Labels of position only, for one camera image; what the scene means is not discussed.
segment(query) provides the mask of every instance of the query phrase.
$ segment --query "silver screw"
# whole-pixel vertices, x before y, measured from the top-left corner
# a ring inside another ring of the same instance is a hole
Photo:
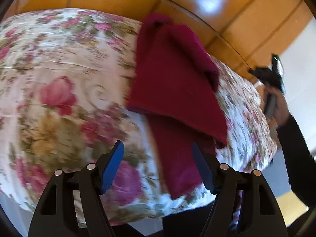
[[[253,174],[255,176],[261,176],[261,172],[259,170],[257,170],[257,169],[253,171]]]
[[[222,163],[220,166],[219,166],[222,170],[227,170],[229,169],[229,166],[227,164],[224,164]]]
[[[88,170],[95,169],[95,164],[91,163],[91,164],[87,165],[87,169]]]
[[[55,176],[59,176],[63,173],[63,171],[61,169],[57,169],[54,173]]]

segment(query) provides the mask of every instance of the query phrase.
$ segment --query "red cloth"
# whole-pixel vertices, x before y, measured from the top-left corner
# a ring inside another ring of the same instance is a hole
[[[149,15],[137,40],[127,109],[147,116],[172,199],[202,183],[192,143],[198,141],[213,154],[214,139],[220,147],[227,144],[225,116],[214,95],[218,75],[190,28],[164,15]]]

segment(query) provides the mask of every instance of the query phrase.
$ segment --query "yellow object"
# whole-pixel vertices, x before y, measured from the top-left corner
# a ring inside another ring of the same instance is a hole
[[[304,214],[308,209],[308,207],[301,202],[292,191],[278,197],[276,201],[279,204],[287,226],[293,223],[295,219]]]

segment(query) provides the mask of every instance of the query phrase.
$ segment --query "white wall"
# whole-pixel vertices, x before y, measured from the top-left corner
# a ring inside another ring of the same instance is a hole
[[[309,150],[316,149],[316,20],[280,56],[286,100]]]

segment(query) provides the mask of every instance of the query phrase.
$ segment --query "floral fabric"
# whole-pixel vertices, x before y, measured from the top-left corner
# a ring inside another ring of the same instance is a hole
[[[214,200],[203,186],[171,200],[146,118],[124,108],[140,22],[99,11],[28,12],[0,24],[0,188],[34,211],[56,169],[76,171],[124,142],[112,187],[101,196],[111,224],[157,218]],[[221,162],[264,169],[276,151],[254,87],[213,58],[229,125]],[[84,217],[75,193],[80,224]]]

